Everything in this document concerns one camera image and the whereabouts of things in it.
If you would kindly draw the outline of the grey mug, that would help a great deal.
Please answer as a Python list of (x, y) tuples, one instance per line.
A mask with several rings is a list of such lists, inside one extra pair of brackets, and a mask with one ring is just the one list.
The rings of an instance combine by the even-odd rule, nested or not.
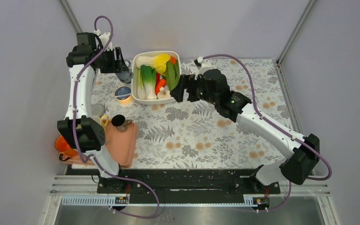
[(121, 81), (124, 84), (130, 84), (133, 79), (133, 72), (131, 70), (129, 71), (122, 71), (119, 73), (115, 73), (119, 81)]

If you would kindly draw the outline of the orange mug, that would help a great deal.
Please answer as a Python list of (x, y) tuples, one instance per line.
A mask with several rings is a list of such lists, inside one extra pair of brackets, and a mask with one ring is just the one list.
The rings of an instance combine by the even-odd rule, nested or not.
[(71, 148), (62, 135), (56, 140), (55, 148), (60, 154), (66, 157), (65, 159), (78, 156), (77, 150)]

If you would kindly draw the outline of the brown mug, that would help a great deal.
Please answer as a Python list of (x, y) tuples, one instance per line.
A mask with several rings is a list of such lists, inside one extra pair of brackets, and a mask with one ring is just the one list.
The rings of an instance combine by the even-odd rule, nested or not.
[(127, 120), (124, 115), (117, 114), (111, 119), (111, 124), (120, 132), (124, 133), (127, 131), (128, 126), (132, 124), (132, 120)]

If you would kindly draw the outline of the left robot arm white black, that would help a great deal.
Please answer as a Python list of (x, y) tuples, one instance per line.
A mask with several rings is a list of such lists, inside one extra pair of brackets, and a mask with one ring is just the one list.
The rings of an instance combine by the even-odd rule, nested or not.
[(110, 32), (77, 33), (77, 45), (66, 57), (70, 75), (68, 109), (57, 129), (69, 146), (76, 149), (83, 163), (96, 165), (100, 176), (110, 178), (109, 187), (116, 193), (125, 190), (127, 181), (118, 175), (117, 163), (105, 146), (105, 130), (92, 118), (91, 96), (97, 72), (116, 74), (125, 84), (131, 83), (133, 74), (122, 57), (120, 47), (113, 47)]

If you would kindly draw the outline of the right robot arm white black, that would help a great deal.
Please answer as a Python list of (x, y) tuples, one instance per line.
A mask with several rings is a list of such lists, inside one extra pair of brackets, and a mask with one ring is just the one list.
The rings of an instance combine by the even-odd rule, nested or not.
[(256, 132), (283, 155), (282, 160), (255, 169), (250, 180), (254, 192), (262, 193), (270, 184), (283, 180), (302, 185), (318, 163), (318, 156), (310, 150), (319, 151), (316, 135), (304, 136), (278, 122), (268, 122), (270, 117), (255, 109), (251, 99), (230, 89), (226, 76), (218, 69), (202, 75), (181, 75), (170, 94), (182, 102), (185, 92), (189, 102), (203, 100), (213, 104), (222, 117)]

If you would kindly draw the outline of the yellow mug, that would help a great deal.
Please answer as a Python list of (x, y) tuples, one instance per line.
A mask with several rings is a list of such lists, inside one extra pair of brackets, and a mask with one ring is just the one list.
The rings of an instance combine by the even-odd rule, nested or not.
[(109, 123), (109, 116), (108, 115), (103, 115), (101, 117), (98, 117), (96, 115), (92, 116), (92, 119), (97, 122), (99, 125), (101, 125), (103, 128), (106, 128), (108, 123)]

